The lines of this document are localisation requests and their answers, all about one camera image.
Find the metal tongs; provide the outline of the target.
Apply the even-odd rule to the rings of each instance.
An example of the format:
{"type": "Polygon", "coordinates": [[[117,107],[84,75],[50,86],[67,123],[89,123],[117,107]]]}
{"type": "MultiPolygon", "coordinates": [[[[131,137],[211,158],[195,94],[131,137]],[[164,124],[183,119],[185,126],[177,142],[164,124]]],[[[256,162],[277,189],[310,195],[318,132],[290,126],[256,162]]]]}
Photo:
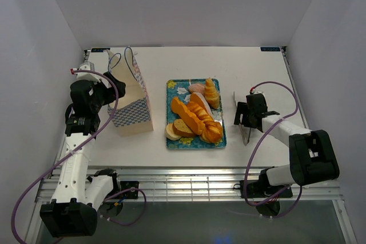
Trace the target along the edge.
{"type": "MultiPolygon", "coordinates": [[[[235,105],[235,108],[236,108],[238,100],[236,99],[235,91],[233,92],[233,102],[234,102],[234,105],[235,105]]],[[[245,146],[247,146],[249,144],[249,141],[250,141],[251,128],[246,128],[243,125],[237,125],[237,126],[240,129],[242,142],[245,146]]]]}

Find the fake croissant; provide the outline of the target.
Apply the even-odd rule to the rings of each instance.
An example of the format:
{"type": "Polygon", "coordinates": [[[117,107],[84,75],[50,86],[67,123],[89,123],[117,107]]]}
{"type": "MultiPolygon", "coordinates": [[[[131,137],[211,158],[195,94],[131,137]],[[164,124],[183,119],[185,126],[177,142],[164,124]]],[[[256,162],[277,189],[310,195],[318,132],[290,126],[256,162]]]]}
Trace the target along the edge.
{"type": "Polygon", "coordinates": [[[207,78],[205,81],[204,97],[207,103],[214,109],[218,109],[220,106],[220,94],[216,89],[216,86],[211,78],[207,78]]]}

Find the blue checkered paper bag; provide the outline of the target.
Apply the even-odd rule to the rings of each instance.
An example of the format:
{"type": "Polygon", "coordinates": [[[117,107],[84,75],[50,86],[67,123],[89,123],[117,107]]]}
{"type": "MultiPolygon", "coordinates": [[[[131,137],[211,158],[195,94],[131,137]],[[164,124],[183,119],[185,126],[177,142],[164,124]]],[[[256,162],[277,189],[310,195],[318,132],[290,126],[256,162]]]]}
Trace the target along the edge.
{"type": "Polygon", "coordinates": [[[124,52],[106,51],[109,57],[108,69],[112,76],[125,83],[125,95],[118,100],[112,122],[122,137],[153,131],[152,112],[145,81],[133,50],[124,52]]]}

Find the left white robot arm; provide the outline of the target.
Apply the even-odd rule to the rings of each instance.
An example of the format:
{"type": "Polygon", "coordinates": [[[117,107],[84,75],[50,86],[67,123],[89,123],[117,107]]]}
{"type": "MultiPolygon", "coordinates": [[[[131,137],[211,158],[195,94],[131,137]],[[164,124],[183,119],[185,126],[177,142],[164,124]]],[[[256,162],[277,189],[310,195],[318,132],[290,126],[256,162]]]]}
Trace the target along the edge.
{"type": "Polygon", "coordinates": [[[121,192],[112,169],[87,176],[90,156],[100,125],[100,109],[125,95],[125,84],[110,73],[76,70],[77,80],[70,85],[72,103],[65,111],[65,160],[62,161],[57,188],[40,217],[52,237],[91,236],[97,228],[97,212],[107,197],[121,192]]]}

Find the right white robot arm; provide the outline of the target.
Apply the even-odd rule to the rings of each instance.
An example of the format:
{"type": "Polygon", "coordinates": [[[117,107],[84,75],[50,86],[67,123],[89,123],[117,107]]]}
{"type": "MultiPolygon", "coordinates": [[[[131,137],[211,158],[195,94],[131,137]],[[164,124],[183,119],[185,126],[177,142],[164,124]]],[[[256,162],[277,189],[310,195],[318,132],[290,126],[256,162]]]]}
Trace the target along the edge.
{"type": "Polygon", "coordinates": [[[287,188],[282,197],[292,196],[291,185],[311,185],[337,179],[339,166],[328,133],[309,130],[269,111],[261,93],[251,93],[245,102],[236,102],[234,124],[268,133],[289,149],[289,164],[260,172],[256,181],[240,181],[242,197],[271,197],[287,188]]]}

